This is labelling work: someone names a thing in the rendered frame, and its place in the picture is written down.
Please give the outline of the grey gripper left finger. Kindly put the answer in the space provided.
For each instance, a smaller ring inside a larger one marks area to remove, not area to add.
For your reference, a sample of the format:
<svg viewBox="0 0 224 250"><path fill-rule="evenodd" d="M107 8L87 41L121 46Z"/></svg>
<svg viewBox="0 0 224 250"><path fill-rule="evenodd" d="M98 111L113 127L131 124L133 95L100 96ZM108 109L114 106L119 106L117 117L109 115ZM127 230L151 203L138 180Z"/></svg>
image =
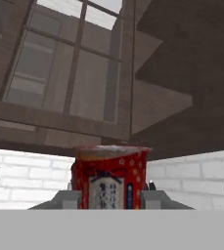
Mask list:
<svg viewBox="0 0 224 250"><path fill-rule="evenodd" d="M59 190L51 200L30 207L30 210L77 210L81 200L82 192L75 187L74 182L70 182L66 189Z"/></svg>

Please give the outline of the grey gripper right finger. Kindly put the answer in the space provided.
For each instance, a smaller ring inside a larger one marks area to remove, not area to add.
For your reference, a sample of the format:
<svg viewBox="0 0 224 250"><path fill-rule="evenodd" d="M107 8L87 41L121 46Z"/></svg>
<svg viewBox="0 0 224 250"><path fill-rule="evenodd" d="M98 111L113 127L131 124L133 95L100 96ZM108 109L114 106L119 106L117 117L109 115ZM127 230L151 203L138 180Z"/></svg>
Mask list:
<svg viewBox="0 0 224 250"><path fill-rule="evenodd" d="M193 210L193 207L171 199L165 191L158 190L153 182L141 191L141 208L147 210Z"/></svg>

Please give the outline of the brown glass cabinet door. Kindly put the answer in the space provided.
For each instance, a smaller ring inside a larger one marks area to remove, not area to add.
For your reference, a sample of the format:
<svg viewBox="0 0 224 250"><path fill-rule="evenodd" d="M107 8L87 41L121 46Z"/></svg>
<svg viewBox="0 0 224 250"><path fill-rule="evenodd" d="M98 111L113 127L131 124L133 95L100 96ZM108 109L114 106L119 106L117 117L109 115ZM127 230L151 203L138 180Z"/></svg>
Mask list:
<svg viewBox="0 0 224 250"><path fill-rule="evenodd" d="M128 140L134 10L134 0L0 0L0 140Z"/></svg>

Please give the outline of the brown open wall cabinet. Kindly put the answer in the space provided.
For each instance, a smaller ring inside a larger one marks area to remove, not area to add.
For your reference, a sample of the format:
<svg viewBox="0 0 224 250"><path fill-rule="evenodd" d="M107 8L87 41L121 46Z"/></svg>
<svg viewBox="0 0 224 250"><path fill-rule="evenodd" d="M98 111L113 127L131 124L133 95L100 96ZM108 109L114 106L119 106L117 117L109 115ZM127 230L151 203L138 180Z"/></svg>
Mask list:
<svg viewBox="0 0 224 250"><path fill-rule="evenodd" d="M135 125L150 159L224 150L224 0L136 0Z"/></svg>

